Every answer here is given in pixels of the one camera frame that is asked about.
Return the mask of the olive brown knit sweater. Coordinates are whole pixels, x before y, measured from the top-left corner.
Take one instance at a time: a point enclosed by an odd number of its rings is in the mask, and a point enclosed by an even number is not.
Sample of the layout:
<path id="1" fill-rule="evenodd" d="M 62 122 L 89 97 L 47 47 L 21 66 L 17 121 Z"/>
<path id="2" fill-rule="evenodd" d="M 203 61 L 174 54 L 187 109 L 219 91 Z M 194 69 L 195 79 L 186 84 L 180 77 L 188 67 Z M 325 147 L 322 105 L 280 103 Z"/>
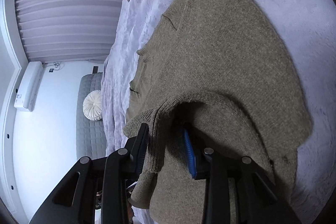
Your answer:
<path id="1" fill-rule="evenodd" d="M 312 119 L 290 54 L 258 5 L 174 0 L 137 53 L 123 131 L 134 137 L 145 123 L 149 143 L 131 203 L 157 223 L 203 223 L 206 183 L 189 173 L 188 132 L 226 157 L 251 157 L 291 207 Z"/>

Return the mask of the round white pleated cushion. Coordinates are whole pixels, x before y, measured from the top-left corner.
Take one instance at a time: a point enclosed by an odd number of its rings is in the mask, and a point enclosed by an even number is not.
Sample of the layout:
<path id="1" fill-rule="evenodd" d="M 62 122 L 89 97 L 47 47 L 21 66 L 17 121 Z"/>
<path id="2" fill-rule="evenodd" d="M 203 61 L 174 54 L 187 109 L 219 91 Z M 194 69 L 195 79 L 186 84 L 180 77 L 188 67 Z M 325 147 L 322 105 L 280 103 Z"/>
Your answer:
<path id="1" fill-rule="evenodd" d="M 102 120 L 102 99 L 100 90 L 94 90 L 84 98 L 83 114 L 90 121 Z"/>

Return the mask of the grey pleated curtain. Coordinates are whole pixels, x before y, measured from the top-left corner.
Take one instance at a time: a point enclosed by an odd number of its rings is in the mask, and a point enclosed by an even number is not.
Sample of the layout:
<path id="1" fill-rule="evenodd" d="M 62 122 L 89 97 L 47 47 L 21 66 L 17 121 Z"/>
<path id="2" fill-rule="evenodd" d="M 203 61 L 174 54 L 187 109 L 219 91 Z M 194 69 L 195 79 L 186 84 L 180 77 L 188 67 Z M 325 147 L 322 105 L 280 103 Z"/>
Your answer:
<path id="1" fill-rule="evenodd" d="M 122 0 L 15 0 L 30 61 L 105 60 L 116 37 Z"/>

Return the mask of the lavender plush bed blanket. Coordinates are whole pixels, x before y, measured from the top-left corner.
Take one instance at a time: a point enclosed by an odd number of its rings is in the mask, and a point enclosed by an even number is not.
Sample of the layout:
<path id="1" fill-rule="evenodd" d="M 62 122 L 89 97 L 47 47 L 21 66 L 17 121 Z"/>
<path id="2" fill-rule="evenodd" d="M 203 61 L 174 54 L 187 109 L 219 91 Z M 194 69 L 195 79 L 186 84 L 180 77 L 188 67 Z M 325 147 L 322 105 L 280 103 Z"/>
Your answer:
<path id="1" fill-rule="evenodd" d="M 126 143 L 122 129 L 137 67 L 136 52 L 151 37 L 173 0 L 123 0 L 116 39 L 102 77 L 106 152 Z M 255 0 L 289 48 L 313 118 L 313 133 L 298 149 L 293 206 L 312 223 L 335 188 L 335 4 L 333 0 Z"/>

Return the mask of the white wall air conditioner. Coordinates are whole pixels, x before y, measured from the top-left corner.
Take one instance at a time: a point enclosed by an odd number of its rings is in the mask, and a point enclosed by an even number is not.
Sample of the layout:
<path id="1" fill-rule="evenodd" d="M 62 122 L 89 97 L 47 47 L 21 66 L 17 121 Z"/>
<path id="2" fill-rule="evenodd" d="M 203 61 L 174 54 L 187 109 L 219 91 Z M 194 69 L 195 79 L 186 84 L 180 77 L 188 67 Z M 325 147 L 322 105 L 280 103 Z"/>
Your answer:
<path id="1" fill-rule="evenodd" d="M 43 64 L 40 61 L 29 62 L 15 97 L 14 107 L 17 110 L 33 111 L 42 74 Z"/>

